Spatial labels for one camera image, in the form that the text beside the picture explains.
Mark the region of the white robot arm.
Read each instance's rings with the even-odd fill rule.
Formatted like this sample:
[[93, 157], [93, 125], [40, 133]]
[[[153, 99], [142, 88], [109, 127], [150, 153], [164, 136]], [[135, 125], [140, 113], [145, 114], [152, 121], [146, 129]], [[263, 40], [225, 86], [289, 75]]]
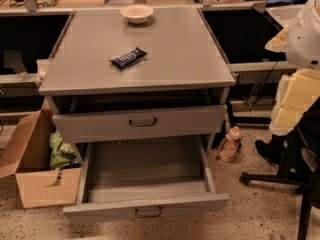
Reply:
[[281, 77], [271, 113], [271, 133], [284, 136], [320, 97], [320, 0], [308, 0], [265, 48], [283, 51], [297, 68], [291, 76]]

